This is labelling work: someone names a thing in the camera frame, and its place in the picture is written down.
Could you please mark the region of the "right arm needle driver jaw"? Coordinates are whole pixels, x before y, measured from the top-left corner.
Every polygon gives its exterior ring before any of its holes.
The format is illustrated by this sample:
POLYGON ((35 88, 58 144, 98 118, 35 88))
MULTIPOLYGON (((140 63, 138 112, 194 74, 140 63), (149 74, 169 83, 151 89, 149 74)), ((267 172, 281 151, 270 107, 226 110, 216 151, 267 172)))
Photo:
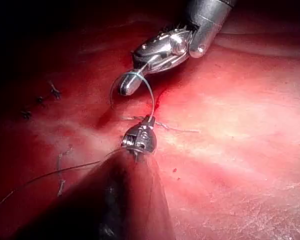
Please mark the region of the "right arm needle driver jaw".
POLYGON ((136 74, 126 74, 123 76, 126 79, 126 95, 131 96, 141 85, 142 79, 136 74))
POLYGON ((122 96, 126 95, 126 78, 122 77, 118 84, 118 93, 122 96))

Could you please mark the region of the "left arm needle driver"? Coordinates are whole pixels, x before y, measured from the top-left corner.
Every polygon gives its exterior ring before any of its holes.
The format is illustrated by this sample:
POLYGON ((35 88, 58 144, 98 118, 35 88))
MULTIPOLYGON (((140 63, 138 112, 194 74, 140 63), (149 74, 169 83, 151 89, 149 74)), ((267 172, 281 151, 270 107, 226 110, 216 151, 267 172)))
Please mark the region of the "left arm needle driver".
POLYGON ((139 122, 130 127, 122 138, 121 147, 137 153, 153 154, 157 148, 154 124, 139 122))

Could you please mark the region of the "right arm needle driver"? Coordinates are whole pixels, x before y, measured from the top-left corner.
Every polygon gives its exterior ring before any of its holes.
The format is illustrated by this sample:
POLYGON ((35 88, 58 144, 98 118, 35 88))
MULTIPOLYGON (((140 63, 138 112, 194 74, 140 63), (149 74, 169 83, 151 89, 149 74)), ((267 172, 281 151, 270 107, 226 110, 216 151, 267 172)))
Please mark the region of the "right arm needle driver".
POLYGON ((145 76, 175 68, 190 57, 200 58, 221 27, 220 18, 202 15, 169 25, 132 52, 133 69, 145 76))

